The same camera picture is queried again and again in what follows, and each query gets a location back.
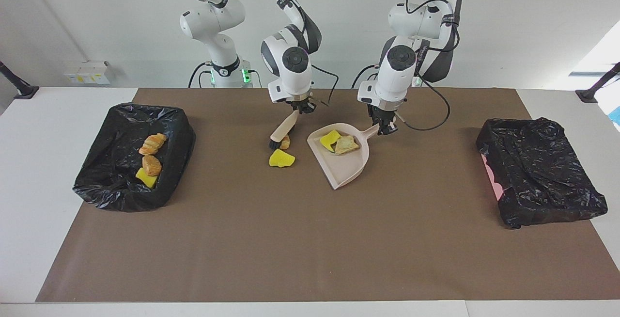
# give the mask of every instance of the white table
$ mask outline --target white table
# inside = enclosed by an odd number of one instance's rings
[[[617,317],[614,301],[401,301],[341,303],[33,303],[82,204],[71,191],[107,110],[137,89],[42,88],[0,116],[0,317],[437,316]],[[565,127],[609,214],[592,220],[620,262],[620,134],[573,92],[519,90],[527,110]]]

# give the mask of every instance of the dustpan handle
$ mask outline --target dustpan handle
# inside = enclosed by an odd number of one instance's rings
[[[376,136],[377,133],[379,133],[379,124],[376,124],[370,127],[369,129],[366,129],[365,131],[361,132],[361,135],[364,136],[366,140],[368,140],[372,138],[373,136]]]
[[[299,118],[299,111],[295,110],[292,114],[289,114],[288,117],[275,129],[273,134],[270,136],[271,140],[279,143],[284,139],[286,134],[288,134],[291,129],[293,129],[295,123],[297,123],[297,118]]]

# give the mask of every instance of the croissant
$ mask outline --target croissant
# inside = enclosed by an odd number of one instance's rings
[[[138,153],[141,155],[154,155],[159,151],[159,149],[164,145],[168,138],[162,133],[157,133],[155,135],[150,135],[138,150]]]
[[[158,176],[161,173],[161,163],[155,156],[147,155],[142,158],[142,168],[148,176]]]

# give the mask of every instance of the white wall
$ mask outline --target white wall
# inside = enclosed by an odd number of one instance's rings
[[[607,72],[620,62],[620,21],[603,37],[573,70],[575,72]]]
[[[387,14],[403,0],[299,0],[323,32],[312,61],[345,87],[378,61],[392,36]],[[618,0],[464,0],[463,41],[442,85],[540,88],[566,76],[619,19]],[[0,59],[38,85],[68,85],[65,61],[106,60],[118,86],[184,86],[204,47],[179,30],[194,0],[0,0]],[[259,47],[288,24],[271,0],[244,1],[246,22],[227,32],[269,76]],[[318,85],[331,78],[316,74]]]

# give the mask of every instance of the food scrap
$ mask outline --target food scrap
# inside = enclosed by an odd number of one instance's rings
[[[138,150],[138,153],[144,156],[154,155],[161,149],[167,139],[168,137],[162,133],[148,136],[146,140],[144,140],[144,144],[142,144],[140,150]]]
[[[342,155],[359,149],[353,136],[341,136],[336,142],[336,155]]]
[[[341,135],[335,130],[321,138],[321,145],[337,156],[359,149],[359,145],[355,143],[353,136]]]
[[[147,155],[142,158],[142,168],[148,176],[158,176],[161,173],[161,163],[152,155]]]
[[[273,154],[269,158],[270,167],[290,167],[291,165],[293,165],[293,163],[295,163],[295,156],[287,154],[281,149],[273,151]]]
[[[168,140],[168,137],[162,133],[150,135],[144,140],[144,144],[138,150],[138,153],[144,155],[142,157],[142,168],[138,169],[136,178],[142,181],[149,189],[155,187],[155,182],[161,173],[161,162],[153,156]]]
[[[157,182],[158,176],[148,176],[146,175],[146,171],[144,168],[140,168],[136,173],[136,178],[139,178],[146,187],[152,189],[155,186],[155,182]]]
[[[334,152],[334,148],[332,147],[332,145],[335,144],[339,138],[341,138],[341,134],[335,130],[332,130],[331,132],[329,132],[328,135],[325,135],[323,138],[321,138],[321,145],[323,145],[325,149]]]
[[[286,150],[288,149],[288,147],[291,146],[291,138],[287,135],[284,137],[284,139],[282,140],[282,144],[280,145],[279,149],[281,150]]]

